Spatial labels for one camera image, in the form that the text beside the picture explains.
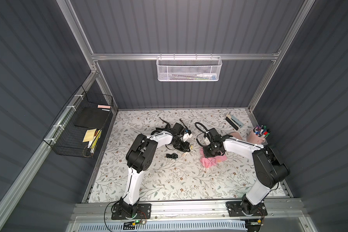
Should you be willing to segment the pink cloth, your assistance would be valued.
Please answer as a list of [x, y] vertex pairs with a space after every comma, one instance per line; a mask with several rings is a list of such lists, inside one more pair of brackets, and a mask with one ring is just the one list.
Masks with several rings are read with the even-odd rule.
[[202, 164], [204, 168], [210, 168], [210, 167], [216, 166], [218, 163], [224, 162], [228, 159], [226, 155], [206, 158], [203, 148], [200, 148], [200, 154], [201, 154], [200, 163]]

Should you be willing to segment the green dial watch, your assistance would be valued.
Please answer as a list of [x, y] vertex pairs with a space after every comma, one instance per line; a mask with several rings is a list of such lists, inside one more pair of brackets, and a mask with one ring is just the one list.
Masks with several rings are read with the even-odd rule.
[[166, 158], [176, 160], [176, 159], [178, 159], [178, 155], [176, 153], [172, 153], [172, 154], [167, 153]]

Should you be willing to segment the beige strap watch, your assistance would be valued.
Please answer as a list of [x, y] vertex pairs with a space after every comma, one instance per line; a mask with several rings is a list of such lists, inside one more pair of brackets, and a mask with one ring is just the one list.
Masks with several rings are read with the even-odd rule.
[[189, 154], [192, 150], [193, 150], [193, 145], [190, 145], [189, 148], [188, 148], [188, 150], [187, 150], [186, 152], [184, 152], [184, 153], [182, 154], [182, 156], [183, 156], [183, 157], [186, 156], [186, 155]]

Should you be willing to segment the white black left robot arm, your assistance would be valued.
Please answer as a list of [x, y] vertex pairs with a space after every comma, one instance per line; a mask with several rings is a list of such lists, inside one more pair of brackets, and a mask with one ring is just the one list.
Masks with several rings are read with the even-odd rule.
[[180, 152], [190, 152], [188, 142], [192, 136], [190, 129], [183, 122], [176, 123], [173, 127], [168, 122], [165, 123], [164, 128], [156, 128], [151, 135], [139, 134], [127, 152], [127, 186], [118, 205], [122, 213], [129, 218], [137, 213], [140, 199], [139, 188], [144, 172], [153, 162], [156, 149], [172, 145], [175, 150]]

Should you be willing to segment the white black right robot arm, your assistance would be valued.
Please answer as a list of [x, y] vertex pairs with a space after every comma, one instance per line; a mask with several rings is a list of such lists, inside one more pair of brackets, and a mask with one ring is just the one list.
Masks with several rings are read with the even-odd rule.
[[239, 133], [220, 135], [215, 128], [202, 132], [203, 148], [206, 158], [223, 156], [226, 152], [241, 155], [253, 161], [256, 180], [249, 191], [243, 195], [238, 208], [245, 216], [253, 216], [257, 212], [263, 213], [264, 199], [289, 174], [288, 167], [275, 155], [269, 146], [252, 144], [244, 141]]

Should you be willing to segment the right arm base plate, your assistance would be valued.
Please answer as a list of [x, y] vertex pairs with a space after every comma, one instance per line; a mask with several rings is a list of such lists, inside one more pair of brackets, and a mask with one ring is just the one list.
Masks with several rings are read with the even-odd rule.
[[228, 201], [226, 207], [230, 217], [241, 217], [241, 216], [260, 216], [264, 217], [268, 215], [264, 203], [253, 205], [248, 201]]

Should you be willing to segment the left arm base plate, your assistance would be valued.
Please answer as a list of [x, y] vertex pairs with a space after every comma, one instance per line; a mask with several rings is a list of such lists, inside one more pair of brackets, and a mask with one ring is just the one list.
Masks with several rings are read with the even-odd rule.
[[150, 219], [152, 212], [152, 204], [135, 204], [133, 206], [116, 204], [111, 209], [112, 220], [123, 219]]

